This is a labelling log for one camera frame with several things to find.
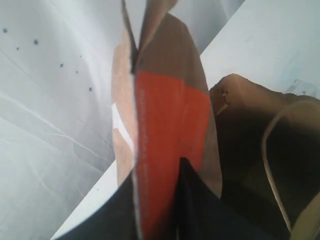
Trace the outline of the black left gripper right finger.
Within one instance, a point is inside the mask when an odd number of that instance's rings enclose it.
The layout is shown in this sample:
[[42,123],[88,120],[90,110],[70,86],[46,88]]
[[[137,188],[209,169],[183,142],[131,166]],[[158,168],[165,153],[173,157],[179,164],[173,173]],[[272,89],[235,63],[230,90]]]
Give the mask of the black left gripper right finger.
[[288,240],[280,211],[261,195],[233,181],[218,198],[190,162],[181,158],[175,210],[182,240]]

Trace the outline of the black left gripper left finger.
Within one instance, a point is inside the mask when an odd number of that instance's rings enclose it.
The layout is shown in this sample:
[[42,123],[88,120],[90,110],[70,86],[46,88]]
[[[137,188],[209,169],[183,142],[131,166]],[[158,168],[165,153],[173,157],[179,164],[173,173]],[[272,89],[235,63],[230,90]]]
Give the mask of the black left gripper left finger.
[[59,240],[137,240],[138,238],[131,174],[95,213],[58,237]]

